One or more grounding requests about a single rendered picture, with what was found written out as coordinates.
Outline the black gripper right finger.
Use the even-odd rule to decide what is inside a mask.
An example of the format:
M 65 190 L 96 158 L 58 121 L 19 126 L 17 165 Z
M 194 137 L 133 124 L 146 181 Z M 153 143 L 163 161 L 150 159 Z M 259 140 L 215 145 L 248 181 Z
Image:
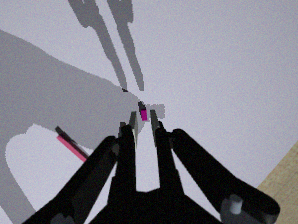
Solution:
M 157 148 L 163 224 L 194 224 L 171 149 L 220 214 L 222 223 L 276 223 L 280 206 L 272 197 L 235 177 L 184 130 L 167 132 L 155 109 L 150 110 L 150 116 Z

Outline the small magenta block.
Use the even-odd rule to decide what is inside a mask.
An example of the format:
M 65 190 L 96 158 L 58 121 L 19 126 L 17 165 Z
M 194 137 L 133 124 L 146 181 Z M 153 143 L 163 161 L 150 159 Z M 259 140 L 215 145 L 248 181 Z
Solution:
M 147 120 L 147 111 L 146 111 L 146 109 L 141 109 L 141 116 L 142 116 L 142 121 Z

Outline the pink rod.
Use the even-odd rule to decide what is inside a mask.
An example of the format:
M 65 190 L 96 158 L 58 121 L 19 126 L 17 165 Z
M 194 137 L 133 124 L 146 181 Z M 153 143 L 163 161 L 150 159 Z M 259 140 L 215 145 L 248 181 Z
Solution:
M 63 133 L 57 136 L 57 139 L 83 162 L 88 158 L 88 156 Z

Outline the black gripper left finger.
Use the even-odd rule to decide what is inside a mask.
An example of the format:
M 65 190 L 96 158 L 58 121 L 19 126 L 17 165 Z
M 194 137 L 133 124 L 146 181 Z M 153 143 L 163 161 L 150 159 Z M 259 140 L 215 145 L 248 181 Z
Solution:
M 132 224 L 138 138 L 136 111 L 131 112 L 129 125 L 122 126 L 121 132 L 119 138 L 104 138 L 59 193 L 22 224 L 84 224 L 116 162 L 101 224 Z

